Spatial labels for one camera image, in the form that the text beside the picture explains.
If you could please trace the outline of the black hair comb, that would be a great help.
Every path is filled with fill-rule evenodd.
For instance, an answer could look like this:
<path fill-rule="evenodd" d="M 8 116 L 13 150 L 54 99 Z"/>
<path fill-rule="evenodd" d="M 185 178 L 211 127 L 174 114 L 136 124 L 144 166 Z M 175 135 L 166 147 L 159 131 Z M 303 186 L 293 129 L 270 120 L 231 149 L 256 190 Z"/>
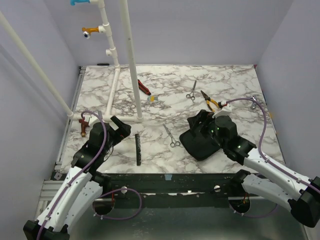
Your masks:
<path fill-rule="evenodd" d="M 140 134 L 136 133 L 135 137 L 135 148 L 136 148 L 136 165 L 141 166 L 142 162 L 142 153 L 141 153 L 141 138 Z"/>

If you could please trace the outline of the silver hair scissors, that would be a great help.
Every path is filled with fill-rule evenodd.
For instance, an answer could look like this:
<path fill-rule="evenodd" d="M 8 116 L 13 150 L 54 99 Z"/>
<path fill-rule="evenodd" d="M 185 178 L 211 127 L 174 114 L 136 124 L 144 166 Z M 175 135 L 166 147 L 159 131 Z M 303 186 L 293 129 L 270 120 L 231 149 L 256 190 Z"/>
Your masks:
<path fill-rule="evenodd" d="M 167 126 L 166 126 L 164 123 L 163 123 L 162 125 L 163 125 L 166 133 L 167 133 L 168 136 L 170 137 L 170 140 L 171 140 L 171 142 L 170 142 L 170 147 L 171 147 L 171 148 L 180 147 L 180 146 L 181 146 L 181 143 L 174 138 L 174 136 L 172 135 L 171 131 L 167 128 Z"/>

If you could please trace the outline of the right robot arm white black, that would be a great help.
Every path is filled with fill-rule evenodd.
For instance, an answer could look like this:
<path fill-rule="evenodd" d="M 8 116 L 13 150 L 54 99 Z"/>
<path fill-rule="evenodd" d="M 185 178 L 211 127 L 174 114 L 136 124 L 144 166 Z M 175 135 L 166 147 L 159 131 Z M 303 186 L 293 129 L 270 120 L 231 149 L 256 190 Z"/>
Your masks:
<path fill-rule="evenodd" d="M 228 115 L 201 110 L 187 122 L 194 158 L 205 160 L 218 150 L 232 161 L 251 168 L 263 179 L 242 170 L 230 183 L 230 191 L 241 196 L 254 194 L 286 208 L 306 227 L 314 228 L 320 220 L 320 178 L 307 177 L 289 169 L 265 154 L 260 146 L 238 134 L 237 125 Z"/>

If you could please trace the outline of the black zip tool case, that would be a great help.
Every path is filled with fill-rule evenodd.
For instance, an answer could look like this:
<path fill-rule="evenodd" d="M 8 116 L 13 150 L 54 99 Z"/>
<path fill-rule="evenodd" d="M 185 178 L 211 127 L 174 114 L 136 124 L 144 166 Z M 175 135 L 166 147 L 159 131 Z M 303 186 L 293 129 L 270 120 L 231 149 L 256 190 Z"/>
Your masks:
<path fill-rule="evenodd" d="M 221 149 L 215 119 L 213 112 L 202 109 L 187 118 L 189 129 L 179 136 L 185 150 L 197 161 L 206 160 Z"/>

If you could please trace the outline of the silver thinning scissors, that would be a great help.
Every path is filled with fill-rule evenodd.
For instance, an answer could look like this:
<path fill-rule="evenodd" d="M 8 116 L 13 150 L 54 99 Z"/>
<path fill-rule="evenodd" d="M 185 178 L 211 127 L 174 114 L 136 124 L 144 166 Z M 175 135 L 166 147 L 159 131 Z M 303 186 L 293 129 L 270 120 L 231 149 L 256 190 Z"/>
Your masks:
<path fill-rule="evenodd" d="M 186 94 L 186 96 L 185 96 L 187 99 L 190 99 L 192 102 L 195 101 L 195 88 L 196 88 L 196 85 L 197 85 L 197 80 L 194 81 L 190 93 Z"/>

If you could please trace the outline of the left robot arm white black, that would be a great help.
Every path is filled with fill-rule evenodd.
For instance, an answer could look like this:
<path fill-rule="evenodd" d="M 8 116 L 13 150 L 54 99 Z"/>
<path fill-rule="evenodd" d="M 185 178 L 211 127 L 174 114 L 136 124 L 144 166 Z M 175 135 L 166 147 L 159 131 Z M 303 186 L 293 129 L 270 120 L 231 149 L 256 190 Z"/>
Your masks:
<path fill-rule="evenodd" d="M 72 228 L 89 205 L 98 198 L 107 197 L 110 181 L 97 170 L 106 155 L 131 134 L 131 126 L 116 116 L 113 129 L 103 121 L 93 125 L 89 139 L 74 154 L 71 167 L 49 205 L 36 218 L 28 220 L 23 232 L 28 240 L 68 240 Z"/>

